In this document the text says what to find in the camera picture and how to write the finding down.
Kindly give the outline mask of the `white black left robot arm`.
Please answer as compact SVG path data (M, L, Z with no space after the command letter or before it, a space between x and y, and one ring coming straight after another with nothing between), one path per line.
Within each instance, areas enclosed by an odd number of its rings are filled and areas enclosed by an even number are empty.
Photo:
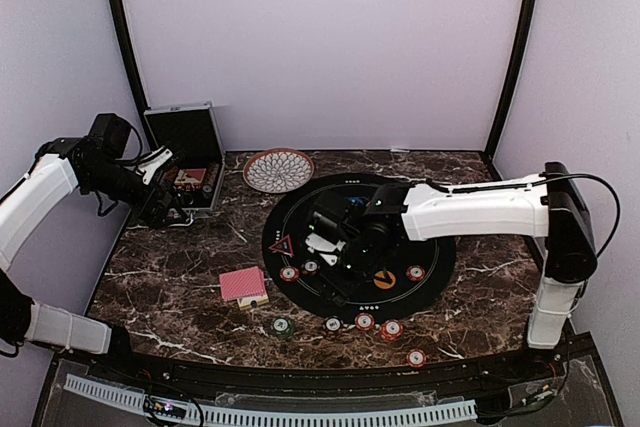
M102 356L101 364L120 383L141 374L140 359L130 353L128 331L73 314L22 293L9 277L13 260L45 217L74 191L127 204L151 228L179 223L188 215L175 190L162 176L175 155L167 147L127 159L124 152L135 130L113 114L96 116L83 137L61 137L43 144L29 170L1 199L1 339L19 348L26 342Z

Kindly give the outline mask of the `red chip mat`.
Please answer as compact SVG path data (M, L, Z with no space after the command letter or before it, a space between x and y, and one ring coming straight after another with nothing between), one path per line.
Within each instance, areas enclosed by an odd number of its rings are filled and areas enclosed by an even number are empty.
M420 282L426 277L426 270L420 265L412 265L407 269L406 276L412 282Z
M299 279L299 270L294 266L285 266L279 272L280 278L284 282L295 282Z

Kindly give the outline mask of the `black red poker chip stack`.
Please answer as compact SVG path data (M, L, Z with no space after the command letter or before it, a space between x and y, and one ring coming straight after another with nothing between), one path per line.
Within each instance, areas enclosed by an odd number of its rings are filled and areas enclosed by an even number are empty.
M324 333L330 338L339 335L343 328L343 322L336 316L327 317L323 322Z

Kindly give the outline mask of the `black chip mat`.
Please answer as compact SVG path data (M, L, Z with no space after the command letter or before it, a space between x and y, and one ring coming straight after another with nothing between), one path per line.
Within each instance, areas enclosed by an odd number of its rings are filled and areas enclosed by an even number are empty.
M301 265L301 273L307 276L315 276L318 274L320 265L313 259L308 259Z

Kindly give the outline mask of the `orange big blind button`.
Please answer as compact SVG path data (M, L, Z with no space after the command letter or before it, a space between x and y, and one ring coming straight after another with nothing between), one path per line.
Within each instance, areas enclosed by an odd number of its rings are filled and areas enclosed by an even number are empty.
M374 285L381 290L389 290L396 284L396 277L393 273L385 270L376 272L373 275Z

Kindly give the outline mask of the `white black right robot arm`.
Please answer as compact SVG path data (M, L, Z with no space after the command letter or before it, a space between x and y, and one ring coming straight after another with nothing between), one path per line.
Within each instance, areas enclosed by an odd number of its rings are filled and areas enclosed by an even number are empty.
M571 174L548 162L540 174L476 184L386 183L361 208L332 192L309 213L307 249L329 265L363 270L398 239L493 234L542 238L543 274L529 316L526 343L510 360L521 381L534 379L549 363L563 326L598 266L590 212Z

